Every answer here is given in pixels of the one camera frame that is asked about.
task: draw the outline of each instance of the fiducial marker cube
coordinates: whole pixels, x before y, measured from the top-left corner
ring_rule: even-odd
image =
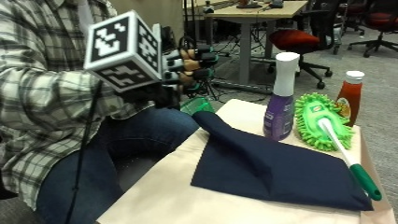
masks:
[[[161,38],[134,10],[89,26],[85,70],[117,92],[161,82]]]

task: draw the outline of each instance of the white bottle cap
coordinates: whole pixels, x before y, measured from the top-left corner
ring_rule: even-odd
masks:
[[[298,65],[299,54],[281,52],[275,55],[274,94],[278,96],[294,95],[294,72]]]
[[[346,81],[350,84],[359,84],[362,82],[362,78],[363,78],[364,73],[359,72],[359,71],[348,71],[346,73]]]

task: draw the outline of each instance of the jeans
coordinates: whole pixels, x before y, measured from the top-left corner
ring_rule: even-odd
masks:
[[[137,153],[171,152],[197,130],[190,116],[174,109],[146,108],[130,119],[106,119],[85,147],[70,224],[93,224],[123,192],[114,163]],[[52,167],[40,188],[36,212],[46,224],[62,224],[72,200],[78,152]]]

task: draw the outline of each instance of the green microfiber duster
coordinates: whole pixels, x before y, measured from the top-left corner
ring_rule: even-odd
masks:
[[[294,107],[296,130],[307,145],[323,151],[336,151],[331,139],[323,134],[316,124],[320,118],[327,118],[338,140],[344,148],[350,148],[352,130],[344,125],[348,120],[336,114],[340,109],[324,94],[318,94],[316,92],[303,94],[295,100]]]
[[[382,193],[368,173],[346,150],[350,147],[352,131],[343,125],[348,121],[336,114],[338,111],[339,108],[326,95],[318,93],[302,95],[295,101],[296,130],[310,146],[326,151],[338,150],[342,153],[362,189],[372,200],[380,201]]]

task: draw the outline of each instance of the white handle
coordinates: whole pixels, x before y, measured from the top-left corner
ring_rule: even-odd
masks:
[[[328,136],[328,138],[331,139],[331,141],[334,142],[336,148],[339,149],[340,153],[343,154],[344,157],[344,161],[347,163],[347,166],[352,166],[354,164],[356,164],[358,162],[355,162],[354,158],[351,157],[348,151],[344,149],[343,145],[340,144],[334,129],[331,127],[331,122],[328,119],[322,118],[318,121],[318,125],[320,127],[320,129],[323,130],[323,132],[326,133],[326,135]]]

